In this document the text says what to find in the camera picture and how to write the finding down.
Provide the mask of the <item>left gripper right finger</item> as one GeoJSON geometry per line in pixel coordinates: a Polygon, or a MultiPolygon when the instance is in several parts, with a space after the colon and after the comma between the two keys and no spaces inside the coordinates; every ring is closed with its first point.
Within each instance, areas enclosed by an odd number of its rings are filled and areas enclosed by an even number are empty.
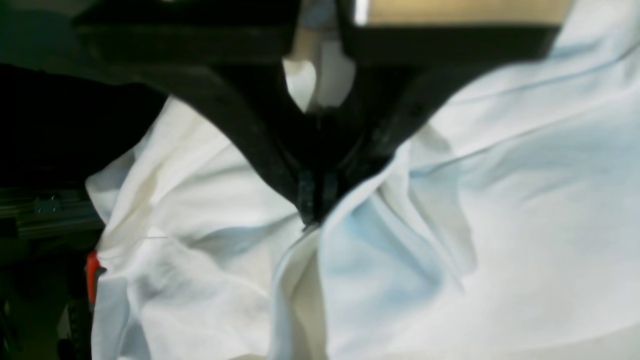
{"type": "Polygon", "coordinates": [[[355,65],[329,111],[346,149],[317,174],[317,219],[374,176],[459,90],[502,66],[543,59],[571,0],[336,0],[355,65]]]}

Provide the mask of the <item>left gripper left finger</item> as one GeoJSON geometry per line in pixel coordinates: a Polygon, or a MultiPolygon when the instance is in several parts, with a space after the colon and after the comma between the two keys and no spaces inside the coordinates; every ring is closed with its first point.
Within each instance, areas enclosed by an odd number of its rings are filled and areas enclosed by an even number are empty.
{"type": "Polygon", "coordinates": [[[206,117],[304,224],[318,223],[314,125],[288,91],[299,0],[99,0],[73,29],[119,75],[206,117]]]}

